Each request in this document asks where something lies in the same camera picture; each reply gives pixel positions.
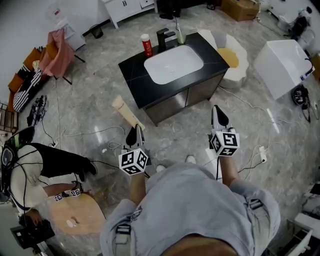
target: chair leg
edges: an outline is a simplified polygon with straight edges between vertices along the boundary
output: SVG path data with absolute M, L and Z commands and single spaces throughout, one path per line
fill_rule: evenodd
M 82 58 L 80 58 L 79 56 L 77 55 L 74 55 L 74 57 L 76 57 L 78 60 L 82 61 L 83 63 L 86 63 Z
M 62 77 L 64 80 L 66 80 L 68 82 L 69 85 L 72 86 L 72 82 L 70 82 L 68 79 L 66 79 L 64 76 Z

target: white drawer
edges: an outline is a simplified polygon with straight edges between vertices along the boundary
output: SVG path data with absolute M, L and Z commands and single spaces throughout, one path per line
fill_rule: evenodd
M 141 8 L 145 8 L 155 3 L 154 0 L 139 0 L 139 1 L 140 1 Z

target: black countertop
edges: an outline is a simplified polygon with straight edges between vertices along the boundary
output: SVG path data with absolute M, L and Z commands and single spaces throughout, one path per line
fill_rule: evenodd
M 166 42 L 167 50 L 178 46 L 177 39 Z M 203 67 L 167 84 L 155 83 L 148 74 L 144 63 L 147 59 L 141 52 L 121 62 L 119 67 L 129 86 L 132 96 L 140 108 L 151 107 L 185 89 L 213 78 L 227 71 L 229 65 L 219 53 L 198 33 L 186 36 L 185 45 L 191 47 L 203 60 Z M 158 46 L 152 48 L 158 54 Z

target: gray t-shirt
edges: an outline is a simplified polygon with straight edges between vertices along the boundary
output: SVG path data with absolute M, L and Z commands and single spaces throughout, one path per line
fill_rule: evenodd
M 137 206 L 124 199 L 108 217 L 101 232 L 104 256 L 113 256 L 112 241 L 118 224 L 131 223 L 131 255 L 160 256 L 190 234 L 219 239 L 240 256 L 254 255 L 248 201 L 258 198 L 270 218 L 270 232 L 276 234 L 279 208 L 271 194 L 244 181 L 227 187 L 197 165 L 174 165 L 153 175 L 147 194 Z

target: wooden board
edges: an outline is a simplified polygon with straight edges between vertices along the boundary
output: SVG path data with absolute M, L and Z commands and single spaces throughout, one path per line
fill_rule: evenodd
M 84 193 L 52 202 L 50 212 L 55 225 L 69 235 L 100 233 L 106 221 L 97 202 Z

